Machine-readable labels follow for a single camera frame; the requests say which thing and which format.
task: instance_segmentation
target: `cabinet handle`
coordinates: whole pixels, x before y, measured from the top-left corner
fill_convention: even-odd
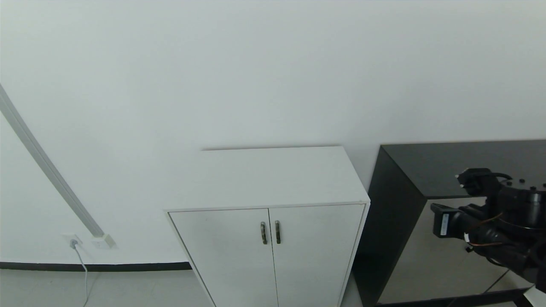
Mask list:
[[[281,243],[281,225],[275,221],[275,235],[277,236],[277,244]]]
[[[263,242],[264,244],[267,244],[267,243],[268,243],[268,240],[267,240],[267,238],[265,237],[265,222],[262,222],[262,223],[260,224],[260,229],[262,230],[262,242]]]

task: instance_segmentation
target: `wall socket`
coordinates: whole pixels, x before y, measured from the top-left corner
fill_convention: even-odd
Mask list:
[[[70,245],[71,240],[78,241],[78,245],[82,245],[83,242],[78,238],[78,236],[75,233],[62,233],[61,236],[64,238],[64,240],[67,242],[68,245]]]
[[[100,250],[110,250],[116,245],[116,243],[109,234],[105,234],[104,236],[99,238],[91,238],[91,244],[93,244],[96,248]]]

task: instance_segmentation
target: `white wall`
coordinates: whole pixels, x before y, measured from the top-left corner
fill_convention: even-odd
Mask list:
[[[3,86],[119,246],[90,247],[3,125],[1,261],[75,263],[70,231],[89,262],[185,261],[161,209],[203,148],[342,144],[368,186],[380,143],[546,137],[545,2],[3,0],[1,14]]]

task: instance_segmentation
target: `power cord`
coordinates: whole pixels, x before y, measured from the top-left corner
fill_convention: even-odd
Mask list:
[[[491,290],[491,288],[493,288],[506,274],[508,274],[510,270],[506,270],[506,272],[504,272],[504,274],[501,275],[501,277],[497,278],[497,280],[495,280],[495,282],[493,282],[491,284],[491,286],[489,286],[489,288],[487,288],[487,290],[485,290],[482,294],[486,294],[487,292],[489,292],[489,290]],[[447,305],[446,307],[451,307],[451,305],[453,305],[453,303],[455,303],[455,301],[457,300],[457,298],[454,298],[451,303],[449,303],[449,305]]]
[[[81,259],[80,252],[76,249],[77,244],[78,244],[78,241],[74,239],[70,240],[70,248],[76,251],[76,253],[78,254],[78,258],[80,259],[80,263],[85,270],[85,302],[84,302],[84,307],[85,307],[85,305],[87,304],[87,301],[89,300],[89,293],[87,292],[87,267],[85,266],[83,260]]]

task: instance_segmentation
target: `cabinet door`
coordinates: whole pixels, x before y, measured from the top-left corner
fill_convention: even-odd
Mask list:
[[[269,209],[279,307],[337,306],[364,206]]]
[[[267,209],[173,212],[170,216],[216,307],[277,307]]]

